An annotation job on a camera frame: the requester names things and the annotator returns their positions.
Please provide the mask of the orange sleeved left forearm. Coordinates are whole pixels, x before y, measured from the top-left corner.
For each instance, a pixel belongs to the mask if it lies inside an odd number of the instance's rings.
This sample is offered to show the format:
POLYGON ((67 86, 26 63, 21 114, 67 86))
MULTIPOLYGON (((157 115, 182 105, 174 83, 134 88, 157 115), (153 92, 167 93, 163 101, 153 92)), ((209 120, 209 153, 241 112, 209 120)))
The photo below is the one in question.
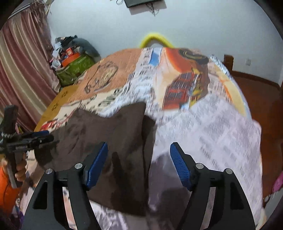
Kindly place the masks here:
POLYGON ((9 177, 1 167, 0 204, 1 212, 9 217, 15 206, 21 188, 12 188, 9 177))

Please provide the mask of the person's left hand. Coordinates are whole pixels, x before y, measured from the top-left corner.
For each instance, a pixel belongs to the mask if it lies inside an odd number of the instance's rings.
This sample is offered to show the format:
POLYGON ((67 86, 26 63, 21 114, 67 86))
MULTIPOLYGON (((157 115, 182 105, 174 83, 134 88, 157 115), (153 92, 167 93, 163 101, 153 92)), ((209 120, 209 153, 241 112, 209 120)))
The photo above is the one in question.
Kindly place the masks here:
MULTIPOLYGON (((8 165, 8 160, 4 157, 1 159, 1 167, 3 169, 3 172, 6 176, 8 176, 8 171, 7 171, 7 165, 8 165)), ((19 182, 23 182, 26 179, 26 153, 22 154, 22 160, 17 164, 16 169, 17 173, 15 173, 15 178, 19 182)))

